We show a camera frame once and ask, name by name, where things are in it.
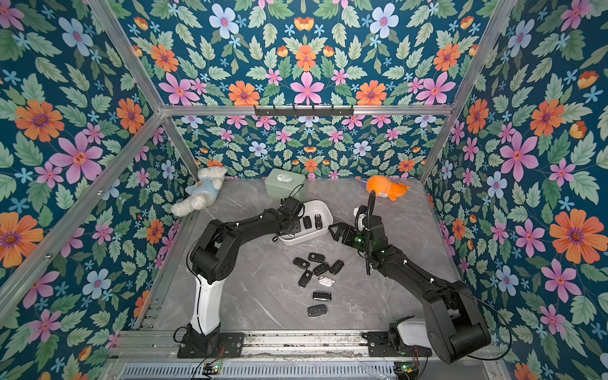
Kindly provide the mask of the black car key top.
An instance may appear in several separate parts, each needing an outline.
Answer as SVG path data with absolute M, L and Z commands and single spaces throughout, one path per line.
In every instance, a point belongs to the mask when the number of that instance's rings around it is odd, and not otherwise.
M 312 221 L 311 221 L 310 216 L 304 216 L 302 221 L 303 221 L 303 225 L 306 230 L 309 230 L 312 228 Z

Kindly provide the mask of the white storage box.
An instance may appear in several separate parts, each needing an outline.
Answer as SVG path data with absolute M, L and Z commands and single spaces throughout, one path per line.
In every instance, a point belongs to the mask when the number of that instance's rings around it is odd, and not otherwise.
M 303 216 L 295 226 L 294 232 L 279 237 L 283 244 L 292 246 L 304 243 L 329 232 L 329 226 L 333 224 L 334 219 L 325 202 L 311 200 L 304 204 L 303 210 Z

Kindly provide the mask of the black slim car key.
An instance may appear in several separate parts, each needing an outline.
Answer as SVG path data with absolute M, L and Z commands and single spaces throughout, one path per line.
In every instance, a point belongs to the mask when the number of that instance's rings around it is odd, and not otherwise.
M 316 214 L 314 216 L 314 222 L 317 230 L 321 230 L 323 228 L 322 218 L 320 214 Z

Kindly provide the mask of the black VW car key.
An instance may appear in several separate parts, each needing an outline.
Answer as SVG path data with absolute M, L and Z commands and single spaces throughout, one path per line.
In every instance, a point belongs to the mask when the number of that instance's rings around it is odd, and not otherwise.
M 310 283 L 312 277 L 313 277 L 313 272 L 311 272 L 309 270 L 305 270 L 305 272 L 302 274 L 302 276 L 299 279 L 299 282 L 298 282 L 299 287 L 306 288 L 307 285 Z

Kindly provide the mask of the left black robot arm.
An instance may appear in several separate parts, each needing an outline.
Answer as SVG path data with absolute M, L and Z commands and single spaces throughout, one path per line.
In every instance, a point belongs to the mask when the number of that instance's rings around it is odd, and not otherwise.
M 237 222 L 215 219 L 207 225 L 188 257 L 196 279 L 193 316 L 187 325 L 188 343 L 205 354 L 217 344 L 223 286 L 235 269 L 242 245 L 266 235 L 278 238 L 293 232 L 300 214 L 300 210 L 281 207 Z

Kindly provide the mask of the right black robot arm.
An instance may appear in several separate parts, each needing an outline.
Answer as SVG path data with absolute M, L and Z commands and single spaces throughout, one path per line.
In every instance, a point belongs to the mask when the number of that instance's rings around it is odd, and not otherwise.
M 400 284 L 421 303 L 423 318 L 397 323 L 401 342 L 430 348 L 445 364 L 490 345 L 489 328 L 470 288 L 432 275 L 390 244 L 381 217 L 364 217 L 362 225 L 335 223 L 329 232 L 335 241 L 362 253 L 369 271 Z

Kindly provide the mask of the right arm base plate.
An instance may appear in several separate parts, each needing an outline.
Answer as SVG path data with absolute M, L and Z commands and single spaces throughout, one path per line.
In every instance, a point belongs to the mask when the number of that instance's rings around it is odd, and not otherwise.
M 430 348 L 407 345 L 393 330 L 381 332 L 362 332 L 361 337 L 367 342 L 368 354 L 371 357 L 432 356 L 432 350 Z

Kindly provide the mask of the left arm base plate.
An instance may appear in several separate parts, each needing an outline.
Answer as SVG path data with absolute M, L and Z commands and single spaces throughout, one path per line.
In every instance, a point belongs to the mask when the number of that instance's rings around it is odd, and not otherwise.
M 177 353 L 179 359 L 238 358 L 242 354 L 245 334 L 242 332 L 220 332 L 203 336 L 196 331 L 187 332 Z

